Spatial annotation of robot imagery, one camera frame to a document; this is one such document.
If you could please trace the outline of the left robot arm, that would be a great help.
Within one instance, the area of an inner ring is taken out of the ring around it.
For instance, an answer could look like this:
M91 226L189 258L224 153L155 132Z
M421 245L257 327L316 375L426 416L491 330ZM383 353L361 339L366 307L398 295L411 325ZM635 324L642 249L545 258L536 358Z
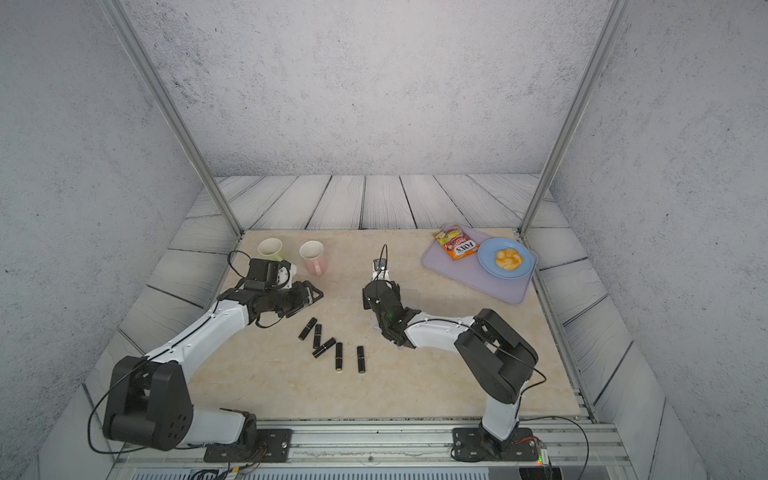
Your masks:
M228 339L258 326L262 314L290 318L323 298L310 281L296 280L296 273L285 260L252 259L247 274L176 337L142 357L117 362L101 401L104 437L160 451L203 447L207 461L256 456L262 447L256 417L198 408L188 383Z

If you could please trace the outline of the green mug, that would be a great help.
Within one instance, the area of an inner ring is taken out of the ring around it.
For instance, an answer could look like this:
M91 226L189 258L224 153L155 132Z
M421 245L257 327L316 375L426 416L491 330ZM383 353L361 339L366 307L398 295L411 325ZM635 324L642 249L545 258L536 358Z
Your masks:
M257 253L260 258L266 260L282 261L284 259L283 242L275 237L266 238L259 243Z

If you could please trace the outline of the blue plate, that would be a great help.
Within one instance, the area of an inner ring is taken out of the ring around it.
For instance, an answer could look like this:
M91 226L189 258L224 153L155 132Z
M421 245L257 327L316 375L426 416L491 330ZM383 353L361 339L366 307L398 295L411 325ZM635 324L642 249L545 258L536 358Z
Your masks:
M504 237L484 240L477 251L481 267L490 275L517 280L527 277L536 266L536 257L520 242Z

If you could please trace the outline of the black lipstick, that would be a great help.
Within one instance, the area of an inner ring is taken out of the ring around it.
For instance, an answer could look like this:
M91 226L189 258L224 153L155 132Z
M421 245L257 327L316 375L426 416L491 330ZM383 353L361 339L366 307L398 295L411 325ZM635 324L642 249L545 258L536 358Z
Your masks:
M343 370L343 343L337 342L335 344L335 354L334 354L334 361L335 361L335 371L341 372Z
M357 370L360 374L366 372L365 349L362 345L356 347Z
M329 340L327 340L325 343L320 345L318 348L316 348L312 355L314 358L319 358L321 355L323 355L325 352L330 350L332 347L334 347L337 343L337 340L334 337L331 337Z
M305 326L305 328L302 330L299 339L301 341L306 340L310 335L313 334L313 331L315 330L316 326L318 325L318 319L316 317L312 317L308 324Z
M317 351L321 348L322 344L322 325L316 324L313 338L313 350Z

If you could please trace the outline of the right frame post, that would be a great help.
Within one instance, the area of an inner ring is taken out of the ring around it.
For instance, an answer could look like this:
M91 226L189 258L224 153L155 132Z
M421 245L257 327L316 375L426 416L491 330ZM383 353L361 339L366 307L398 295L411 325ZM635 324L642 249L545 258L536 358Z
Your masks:
M628 0L615 0L611 4L608 16L604 22L600 35L598 36L597 43L586 64L579 86L547 161L540 173L531 201L522 218L522 223L518 229L521 237L525 237L527 232L533 227L535 218L544 202L546 193L551 187L556 174L564 161L567 148L588 106L590 97L599 82L600 75L607 64L611 49L620 34L630 4L631 2Z

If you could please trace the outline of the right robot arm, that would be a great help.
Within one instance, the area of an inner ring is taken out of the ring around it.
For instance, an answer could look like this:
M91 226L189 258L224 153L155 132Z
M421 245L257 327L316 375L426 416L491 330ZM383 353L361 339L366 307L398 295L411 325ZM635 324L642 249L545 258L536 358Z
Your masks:
M399 285L389 280L370 281L362 289L362 305L390 343L458 354L487 394L478 427L481 443L495 453L513 443L520 400L539 357L501 316L485 308L472 317L439 317L405 307Z

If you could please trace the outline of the aluminium rail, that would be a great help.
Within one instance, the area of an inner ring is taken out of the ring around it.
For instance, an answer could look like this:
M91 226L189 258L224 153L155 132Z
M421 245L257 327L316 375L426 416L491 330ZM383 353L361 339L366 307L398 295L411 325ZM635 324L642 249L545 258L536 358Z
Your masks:
M472 421L267 421L291 431L261 460L217 462L237 479L634 479L617 429L565 417L522 421L511 450L493 457Z

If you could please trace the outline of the bread roll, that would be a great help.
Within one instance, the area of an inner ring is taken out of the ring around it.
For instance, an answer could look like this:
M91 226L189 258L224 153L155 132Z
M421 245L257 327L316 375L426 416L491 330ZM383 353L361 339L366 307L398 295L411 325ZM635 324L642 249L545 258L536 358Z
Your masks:
M524 263L524 257L513 248L502 249L496 253L496 265L505 271L515 271Z

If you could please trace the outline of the left frame post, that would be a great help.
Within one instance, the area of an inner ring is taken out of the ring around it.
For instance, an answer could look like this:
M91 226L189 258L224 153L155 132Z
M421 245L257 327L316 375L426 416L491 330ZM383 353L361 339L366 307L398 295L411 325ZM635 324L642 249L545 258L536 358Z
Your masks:
M206 191L237 238L244 228L237 220L211 169L194 141L171 95L153 65L123 5L117 0L102 0L99 5L115 34L158 106L163 118L182 147Z

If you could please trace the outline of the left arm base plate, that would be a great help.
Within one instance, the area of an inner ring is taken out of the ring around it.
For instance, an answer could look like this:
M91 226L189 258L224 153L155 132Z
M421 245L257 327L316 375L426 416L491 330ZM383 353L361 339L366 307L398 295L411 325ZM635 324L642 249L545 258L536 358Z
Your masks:
M233 444L210 445L203 456L205 463L285 463L288 461L292 429L256 429L244 431Z

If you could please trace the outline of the frame post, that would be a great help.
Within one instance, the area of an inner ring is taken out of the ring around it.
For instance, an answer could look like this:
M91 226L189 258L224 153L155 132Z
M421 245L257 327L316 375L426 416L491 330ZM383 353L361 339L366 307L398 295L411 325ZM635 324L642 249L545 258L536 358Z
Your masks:
M117 0L102 0L99 5L115 34L158 106L163 118L182 147L206 191L237 238L244 228L237 220L211 169L194 141L171 95L153 65L123 5Z
M608 16L604 22L600 35L598 36L597 43L586 64L579 86L547 161L540 173L531 201L522 218L522 223L518 229L521 237L525 237L527 232L533 227L535 218L544 202L546 193L551 187L556 174L564 161L567 148L588 106L590 97L599 82L600 75L607 64L611 49L620 34L630 4L631 2L628 0L615 0L611 4Z

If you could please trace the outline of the pink mug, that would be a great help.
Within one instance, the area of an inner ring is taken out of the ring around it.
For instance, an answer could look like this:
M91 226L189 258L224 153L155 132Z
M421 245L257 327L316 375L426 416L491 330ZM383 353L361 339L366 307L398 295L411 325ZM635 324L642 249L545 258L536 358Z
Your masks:
M299 248L299 254L310 274L321 276L327 270L325 248L320 241L310 240L305 242Z

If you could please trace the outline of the orange snack packet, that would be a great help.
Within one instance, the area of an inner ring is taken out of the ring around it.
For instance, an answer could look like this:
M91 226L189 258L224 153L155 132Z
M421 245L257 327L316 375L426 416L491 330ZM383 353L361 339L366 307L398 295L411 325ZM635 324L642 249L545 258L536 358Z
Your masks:
M472 256L478 251L478 244L458 224L443 227L433 237L454 261Z

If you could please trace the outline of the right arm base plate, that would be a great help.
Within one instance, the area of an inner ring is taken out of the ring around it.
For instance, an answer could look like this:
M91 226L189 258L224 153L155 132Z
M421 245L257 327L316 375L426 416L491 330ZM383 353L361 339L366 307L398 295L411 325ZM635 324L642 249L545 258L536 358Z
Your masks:
M452 430L451 457L460 462L542 460L539 439L529 428L514 429L506 440L499 440L479 427Z

